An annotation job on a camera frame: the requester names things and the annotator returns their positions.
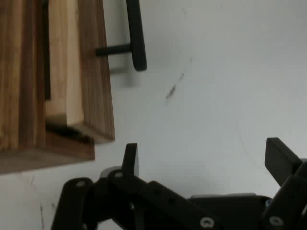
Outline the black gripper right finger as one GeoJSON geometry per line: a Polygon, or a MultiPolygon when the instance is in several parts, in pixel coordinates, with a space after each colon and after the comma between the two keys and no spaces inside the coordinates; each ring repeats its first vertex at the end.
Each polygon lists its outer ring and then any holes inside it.
{"type": "Polygon", "coordinates": [[[295,155],[279,138],[268,138],[265,167],[280,186],[261,215],[266,230],[307,228],[307,161],[295,155]]]}

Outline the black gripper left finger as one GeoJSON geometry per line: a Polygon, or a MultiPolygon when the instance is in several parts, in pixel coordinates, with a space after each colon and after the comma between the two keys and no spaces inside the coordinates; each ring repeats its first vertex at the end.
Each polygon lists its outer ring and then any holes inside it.
{"type": "Polygon", "coordinates": [[[126,146],[123,163],[93,182],[67,181],[52,223],[54,230],[95,230],[113,220],[125,230],[221,230],[207,210],[157,182],[145,182],[135,170],[137,144],[126,146]]]}

